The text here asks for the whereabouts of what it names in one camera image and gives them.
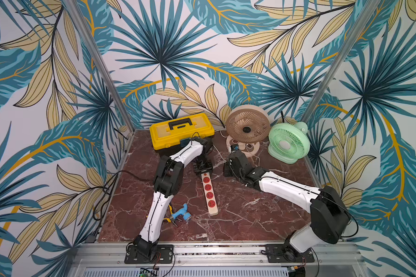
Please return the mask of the beige red power strip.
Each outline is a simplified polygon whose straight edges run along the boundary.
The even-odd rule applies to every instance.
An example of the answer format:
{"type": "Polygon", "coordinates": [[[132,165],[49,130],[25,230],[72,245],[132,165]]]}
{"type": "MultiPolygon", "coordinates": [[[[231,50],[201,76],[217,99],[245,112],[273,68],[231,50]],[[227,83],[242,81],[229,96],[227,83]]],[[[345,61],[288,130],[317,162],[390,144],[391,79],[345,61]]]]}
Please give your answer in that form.
{"type": "Polygon", "coordinates": [[[201,179],[203,183],[203,190],[205,193],[206,204],[208,207],[208,213],[210,216],[215,216],[218,214],[218,206],[213,190],[213,184],[211,181],[211,176],[209,172],[202,173],[201,179]]]}

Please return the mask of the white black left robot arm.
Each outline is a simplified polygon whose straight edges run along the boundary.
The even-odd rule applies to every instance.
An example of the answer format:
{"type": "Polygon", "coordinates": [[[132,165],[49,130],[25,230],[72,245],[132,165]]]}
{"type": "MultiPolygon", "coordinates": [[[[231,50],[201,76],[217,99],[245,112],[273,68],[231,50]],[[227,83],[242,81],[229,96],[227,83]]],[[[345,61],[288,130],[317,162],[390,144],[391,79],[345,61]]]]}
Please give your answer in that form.
{"type": "Polygon", "coordinates": [[[206,155],[212,146],[210,137],[194,137],[179,152],[161,157],[154,179],[153,202],[146,222],[133,242],[134,251],[140,257],[152,260],[156,255],[166,209],[181,188],[185,167],[206,155]]]}

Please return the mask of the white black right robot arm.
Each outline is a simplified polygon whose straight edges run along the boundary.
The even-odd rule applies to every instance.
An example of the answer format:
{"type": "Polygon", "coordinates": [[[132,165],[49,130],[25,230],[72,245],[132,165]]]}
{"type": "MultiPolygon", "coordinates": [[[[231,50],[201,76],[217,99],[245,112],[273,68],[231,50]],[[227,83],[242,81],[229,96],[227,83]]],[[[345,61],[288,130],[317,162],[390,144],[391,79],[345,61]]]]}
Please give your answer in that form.
{"type": "Polygon", "coordinates": [[[293,262],[322,242],[336,244],[351,215],[332,187],[316,188],[289,180],[263,167],[254,167],[240,150],[233,150],[224,165],[224,175],[257,191],[287,200],[310,214],[310,223],[289,235],[277,256],[293,262]]]}

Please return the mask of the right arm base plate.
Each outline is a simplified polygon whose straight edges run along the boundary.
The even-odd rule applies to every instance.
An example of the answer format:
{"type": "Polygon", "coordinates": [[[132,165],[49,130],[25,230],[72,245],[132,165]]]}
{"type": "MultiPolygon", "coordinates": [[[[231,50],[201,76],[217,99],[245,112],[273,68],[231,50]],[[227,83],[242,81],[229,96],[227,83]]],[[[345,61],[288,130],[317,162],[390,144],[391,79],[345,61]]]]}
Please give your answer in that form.
{"type": "Polygon", "coordinates": [[[261,254],[267,257],[269,263],[290,263],[302,265],[315,262],[312,249],[304,253],[283,244],[266,244],[261,254]]]}

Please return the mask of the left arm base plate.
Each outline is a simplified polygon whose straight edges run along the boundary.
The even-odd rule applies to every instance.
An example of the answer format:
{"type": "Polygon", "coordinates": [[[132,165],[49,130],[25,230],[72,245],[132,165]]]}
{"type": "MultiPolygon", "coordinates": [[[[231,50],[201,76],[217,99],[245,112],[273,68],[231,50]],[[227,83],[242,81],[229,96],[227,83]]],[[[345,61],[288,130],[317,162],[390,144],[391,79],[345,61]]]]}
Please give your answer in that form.
{"type": "Polygon", "coordinates": [[[174,262],[173,245],[157,245],[143,251],[140,247],[130,244],[126,250],[125,264],[172,264],[174,262]]]}

